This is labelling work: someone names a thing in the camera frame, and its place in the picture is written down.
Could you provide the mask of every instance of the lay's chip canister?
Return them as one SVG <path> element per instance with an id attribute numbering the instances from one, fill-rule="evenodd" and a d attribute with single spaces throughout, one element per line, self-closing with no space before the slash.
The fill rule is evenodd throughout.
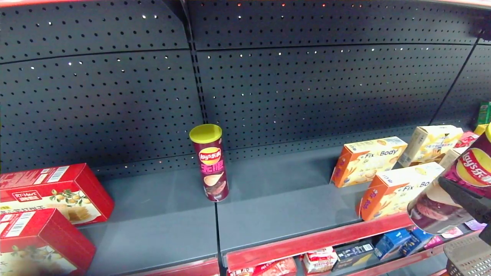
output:
<path id="1" fill-rule="evenodd" d="M 221 133 L 221 127 L 214 124 L 199 125 L 189 132 L 198 154 L 206 196 L 213 202 L 222 201 L 228 195 Z"/>

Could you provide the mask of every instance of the gray plastic basket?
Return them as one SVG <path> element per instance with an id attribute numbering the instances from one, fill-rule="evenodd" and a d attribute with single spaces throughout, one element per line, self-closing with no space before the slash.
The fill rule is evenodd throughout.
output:
<path id="1" fill-rule="evenodd" d="M 477 235 L 448 242 L 443 251 L 447 255 L 450 276 L 491 276 L 491 246 Z"/>

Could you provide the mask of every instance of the beige box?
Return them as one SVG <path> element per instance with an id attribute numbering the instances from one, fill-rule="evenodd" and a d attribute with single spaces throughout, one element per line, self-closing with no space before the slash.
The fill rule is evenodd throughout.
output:
<path id="1" fill-rule="evenodd" d="M 466 151 L 469 147 L 461 147 L 461 148 L 453 148 L 445 153 L 445 156 L 440 161 L 440 166 L 443 168 L 447 168 L 450 166 L 464 151 Z"/>
<path id="2" fill-rule="evenodd" d="M 404 167 L 439 162 L 464 132 L 452 125 L 417 127 L 408 147 L 399 159 Z"/>

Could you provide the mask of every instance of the lay's logo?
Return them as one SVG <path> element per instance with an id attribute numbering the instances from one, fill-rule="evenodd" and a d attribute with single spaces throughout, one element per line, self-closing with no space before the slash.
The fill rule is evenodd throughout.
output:
<path id="1" fill-rule="evenodd" d="M 199 154 L 199 160 L 205 165 L 214 165 L 220 161 L 221 149 L 209 147 L 202 149 Z"/>

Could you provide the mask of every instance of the red package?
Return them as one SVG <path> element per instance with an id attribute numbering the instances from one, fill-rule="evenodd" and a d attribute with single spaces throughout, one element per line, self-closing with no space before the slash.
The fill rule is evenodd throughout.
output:
<path id="1" fill-rule="evenodd" d="M 296 274 L 297 266 L 292 257 L 268 262 L 254 268 L 227 271 L 228 276 L 295 276 Z"/>
<path id="2" fill-rule="evenodd" d="M 56 209 L 0 215 L 0 274 L 84 275 L 95 246 Z"/>
<path id="3" fill-rule="evenodd" d="M 454 148 L 469 147 L 477 138 L 479 138 L 479 135 L 471 131 L 464 132 Z"/>
<path id="4" fill-rule="evenodd" d="M 114 202 L 87 164 L 0 175 L 0 214 L 57 208 L 72 224 L 107 221 Z"/>

